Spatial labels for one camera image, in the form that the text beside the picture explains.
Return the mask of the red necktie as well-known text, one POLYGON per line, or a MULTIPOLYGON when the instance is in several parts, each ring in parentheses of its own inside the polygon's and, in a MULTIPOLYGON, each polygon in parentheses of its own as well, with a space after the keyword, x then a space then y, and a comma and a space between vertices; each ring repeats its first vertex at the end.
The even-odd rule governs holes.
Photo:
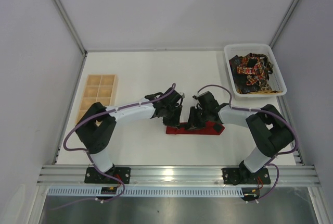
POLYGON ((222 124, 207 121, 201 128, 195 128, 187 122, 181 122, 178 128, 166 127, 167 135, 220 135, 225 130, 222 124))

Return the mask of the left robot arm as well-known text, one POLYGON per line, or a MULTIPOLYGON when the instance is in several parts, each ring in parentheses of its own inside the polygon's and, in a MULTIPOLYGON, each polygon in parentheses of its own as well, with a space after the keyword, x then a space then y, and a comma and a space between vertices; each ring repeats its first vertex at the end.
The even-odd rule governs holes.
POLYGON ((118 108, 96 102, 79 120, 75 132, 93 164, 99 171, 109 172, 114 169, 114 163, 107 147, 117 126, 143 119, 162 118, 165 126, 179 128, 183 99, 183 93, 169 88, 165 93, 146 95, 137 103, 118 108))

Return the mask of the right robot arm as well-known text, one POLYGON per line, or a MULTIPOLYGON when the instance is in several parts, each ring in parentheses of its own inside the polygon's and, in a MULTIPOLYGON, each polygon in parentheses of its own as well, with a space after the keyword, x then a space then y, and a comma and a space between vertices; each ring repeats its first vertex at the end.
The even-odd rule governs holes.
POLYGON ((207 122, 249 129, 255 148, 239 164, 238 174, 244 181, 250 180, 297 139, 292 127, 271 104, 259 109, 235 107, 231 103, 219 104, 209 91, 193 98, 197 105, 190 108, 187 130, 201 130, 207 122))

